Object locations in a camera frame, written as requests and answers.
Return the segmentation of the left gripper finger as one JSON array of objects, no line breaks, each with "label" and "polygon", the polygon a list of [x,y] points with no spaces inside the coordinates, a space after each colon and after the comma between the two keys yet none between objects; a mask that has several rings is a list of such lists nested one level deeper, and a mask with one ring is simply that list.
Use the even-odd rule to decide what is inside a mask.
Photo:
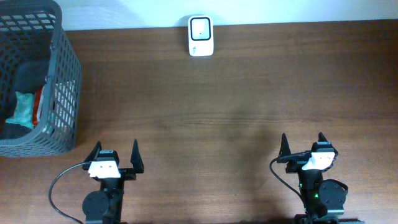
[{"label": "left gripper finger", "polygon": [[144,170],[144,163],[143,163],[141,154],[139,152],[139,146],[138,146],[137,139],[135,139],[134,143],[133,143],[130,162],[131,162],[132,168],[134,170]]},{"label": "left gripper finger", "polygon": [[84,162],[92,162],[94,161],[97,157],[99,152],[102,150],[101,147],[101,142],[98,141],[95,145],[95,147],[93,148],[93,150],[89,153],[89,155],[86,157],[86,159],[84,160]]}]

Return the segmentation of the mint green snack packet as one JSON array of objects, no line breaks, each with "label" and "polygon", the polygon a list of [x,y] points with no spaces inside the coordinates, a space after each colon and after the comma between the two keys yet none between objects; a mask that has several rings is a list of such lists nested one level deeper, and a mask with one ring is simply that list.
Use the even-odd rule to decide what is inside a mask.
[{"label": "mint green snack packet", "polygon": [[16,92],[16,108],[14,114],[6,120],[6,123],[19,124],[33,129],[32,122],[35,96],[31,93]]}]

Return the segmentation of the orange chocolate bar wrapper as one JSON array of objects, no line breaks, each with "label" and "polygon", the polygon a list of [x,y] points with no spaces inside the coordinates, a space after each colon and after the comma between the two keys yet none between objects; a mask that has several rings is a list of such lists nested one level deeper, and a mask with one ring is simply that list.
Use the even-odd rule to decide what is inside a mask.
[{"label": "orange chocolate bar wrapper", "polygon": [[42,85],[35,92],[33,115],[32,115],[32,124],[34,125],[34,127],[38,125],[42,114],[42,105],[44,100],[43,90],[44,90],[44,85]]}]

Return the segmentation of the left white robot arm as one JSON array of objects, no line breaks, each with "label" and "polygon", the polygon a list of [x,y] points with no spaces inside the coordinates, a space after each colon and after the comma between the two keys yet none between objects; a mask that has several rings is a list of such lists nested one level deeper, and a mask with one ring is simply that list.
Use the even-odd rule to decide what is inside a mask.
[{"label": "left white robot arm", "polygon": [[104,150],[98,141],[86,157],[83,170],[100,183],[99,190],[89,193],[82,203],[86,223],[121,223],[124,184],[136,180],[137,174],[144,173],[144,163],[138,142],[132,146],[131,167],[119,168],[118,153]]}]

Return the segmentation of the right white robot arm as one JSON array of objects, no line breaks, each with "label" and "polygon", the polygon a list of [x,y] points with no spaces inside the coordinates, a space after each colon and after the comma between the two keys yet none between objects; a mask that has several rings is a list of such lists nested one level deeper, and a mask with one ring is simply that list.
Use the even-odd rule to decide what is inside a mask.
[{"label": "right white robot arm", "polygon": [[[297,194],[303,203],[304,214],[296,214],[294,224],[351,224],[362,223],[357,218],[342,219],[344,204],[349,187],[335,179],[324,179],[323,173],[333,167],[338,151],[326,139],[323,133],[318,134],[318,141],[311,149],[293,153],[290,150],[286,134],[282,134],[278,156],[273,159],[269,168],[272,174],[286,187]],[[298,188],[295,190],[273,171],[273,163],[286,165],[285,172],[298,175]]]}]

